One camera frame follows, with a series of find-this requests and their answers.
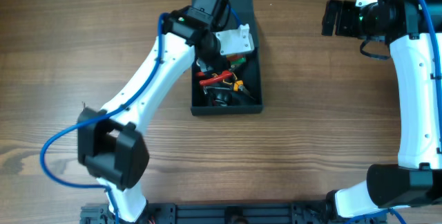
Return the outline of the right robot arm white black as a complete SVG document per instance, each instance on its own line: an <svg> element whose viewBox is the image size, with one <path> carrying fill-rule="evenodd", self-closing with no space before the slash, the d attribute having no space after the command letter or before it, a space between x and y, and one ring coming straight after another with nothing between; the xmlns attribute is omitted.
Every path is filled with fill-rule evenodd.
<svg viewBox="0 0 442 224"><path fill-rule="evenodd" d="M364 181L329 192L324 222L353 223L441 203L441 0L331 0L324 36L379 41L398 80L398 161L372 165Z"/></svg>

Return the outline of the red handled pruning shears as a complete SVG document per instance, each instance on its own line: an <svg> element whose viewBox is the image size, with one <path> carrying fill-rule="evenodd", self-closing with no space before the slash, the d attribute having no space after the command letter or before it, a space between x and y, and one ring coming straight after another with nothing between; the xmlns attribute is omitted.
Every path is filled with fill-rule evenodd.
<svg viewBox="0 0 442 224"><path fill-rule="evenodd" d="M195 75L197 77L205 77L205 80L200 80L200 86L210 86L212 84L222 82L229 77L232 77L233 73L231 71L222 71L220 74L213 73L209 75L203 72L198 72Z"/></svg>

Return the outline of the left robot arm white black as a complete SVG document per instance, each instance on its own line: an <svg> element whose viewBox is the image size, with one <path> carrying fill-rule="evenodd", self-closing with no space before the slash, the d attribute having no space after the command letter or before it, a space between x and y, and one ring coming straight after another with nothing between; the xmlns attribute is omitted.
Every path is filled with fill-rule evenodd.
<svg viewBox="0 0 442 224"><path fill-rule="evenodd" d="M144 218L148 201L139 181L150 159L144 132L172 85L194 63L205 71L226 66L217 35L229 18L229 0L195 0L161 14L154 46L134 76L100 110L80 113L78 161L106 191L105 221Z"/></svg>

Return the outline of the chrome socket wrench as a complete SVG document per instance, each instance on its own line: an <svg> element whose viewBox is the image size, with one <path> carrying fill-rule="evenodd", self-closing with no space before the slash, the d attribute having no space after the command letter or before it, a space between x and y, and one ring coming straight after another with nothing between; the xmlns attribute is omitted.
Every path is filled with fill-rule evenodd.
<svg viewBox="0 0 442 224"><path fill-rule="evenodd" d="M215 88L213 88L212 86L203 86L202 90L206 96L213 95L215 92Z"/></svg>

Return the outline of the black tape measure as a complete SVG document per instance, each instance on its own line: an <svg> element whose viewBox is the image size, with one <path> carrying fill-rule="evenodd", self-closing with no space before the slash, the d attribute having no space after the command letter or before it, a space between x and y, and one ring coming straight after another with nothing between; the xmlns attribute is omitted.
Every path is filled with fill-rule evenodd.
<svg viewBox="0 0 442 224"><path fill-rule="evenodd" d="M212 104L214 106L229 106L232 103L232 95L224 91L216 91L212 93Z"/></svg>

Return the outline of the dark green box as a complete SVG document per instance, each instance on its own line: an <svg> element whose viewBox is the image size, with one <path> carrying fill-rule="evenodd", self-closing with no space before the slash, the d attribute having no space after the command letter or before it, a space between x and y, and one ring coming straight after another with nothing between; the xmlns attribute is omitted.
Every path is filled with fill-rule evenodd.
<svg viewBox="0 0 442 224"><path fill-rule="evenodd" d="M249 24L250 34L255 46L255 50L247 55L246 64L242 65L236 72L236 75L244 81L246 88L251 91L252 98L247 101L245 95L234 92L232 93L232 103L230 105L208 105L203 89L199 86L199 79L195 75L200 68L194 64L191 67L191 113L194 116L254 114L261 113L263 110L262 82L260 74L260 40L259 29L253 8L253 0L229 1L239 20L243 24Z"/></svg>

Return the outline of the black orange needle-nose pliers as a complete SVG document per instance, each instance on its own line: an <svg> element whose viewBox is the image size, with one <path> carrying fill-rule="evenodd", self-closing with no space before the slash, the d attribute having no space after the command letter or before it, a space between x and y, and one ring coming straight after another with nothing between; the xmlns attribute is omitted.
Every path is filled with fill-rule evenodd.
<svg viewBox="0 0 442 224"><path fill-rule="evenodd" d="M248 98L255 100L255 97L253 97L251 95L249 90L244 85L244 82L242 80L238 79L238 77L235 73L232 73L230 77L223 79L222 84L224 86L227 86L228 88L230 88L234 92L242 93L242 94L246 95Z"/></svg>

